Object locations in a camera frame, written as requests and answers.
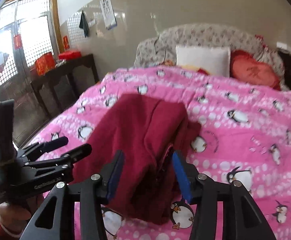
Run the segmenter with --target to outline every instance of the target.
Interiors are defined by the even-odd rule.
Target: human hand
[[[15,204],[0,204],[0,224],[14,233],[22,232],[27,225],[27,220],[32,217],[43,200],[42,195],[27,199],[31,212]]]

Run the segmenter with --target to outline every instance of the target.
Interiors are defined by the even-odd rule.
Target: hanging dark cloth
[[[87,24],[87,19],[85,18],[84,11],[82,11],[81,14],[79,28],[83,29],[85,37],[89,36],[89,25]]]

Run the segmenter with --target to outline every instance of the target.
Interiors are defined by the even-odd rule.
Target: white pillow
[[[203,68],[214,76],[230,76],[230,47],[175,46],[176,64]]]

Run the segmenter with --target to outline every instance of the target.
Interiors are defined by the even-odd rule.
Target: dark wooden table
[[[78,88],[75,84],[74,77],[73,77],[73,69],[75,69],[78,66],[85,66],[87,68],[91,68],[94,81],[95,83],[99,82],[99,76],[96,71],[95,67],[95,62],[94,62],[94,57],[93,54],[88,54],[86,56],[76,58],[76,59],[71,59],[67,60],[64,65],[61,65],[55,69],[50,70],[43,76],[39,76],[38,78],[34,79],[31,82],[31,87],[34,91],[34,94],[39,102],[39,104],[42,106],[44,109],[46,115],[48,118],[51,118],[51,114],[49,113],[46,104],[44,103],[41,95],[40,95],[40,90],[42,89],[43,84],[47,84],[47,87],[52,93],[53,99],[56,102],[56,105],[58,107],[59,112],[63,112],[61,103],[58,99],[58,96],[55,92],[54,86],[56,86],[59,82],[61,77],[66,76],[69,84],[71,85],[72,91],[77,99],[79,99],[80,93],[78,91]]]

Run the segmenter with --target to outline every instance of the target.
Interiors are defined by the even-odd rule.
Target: floral headboard cover
[[[235,27],[218,24],[185,24],[164,30],[157,38],[142,41],[136,50],[134,66],[149,67],[171,60],[176,63],[176,45],[231,47],[254,55],[258,61],[270,64],[284,86],[284,65],[274,50],[263,45],[260,38]]]

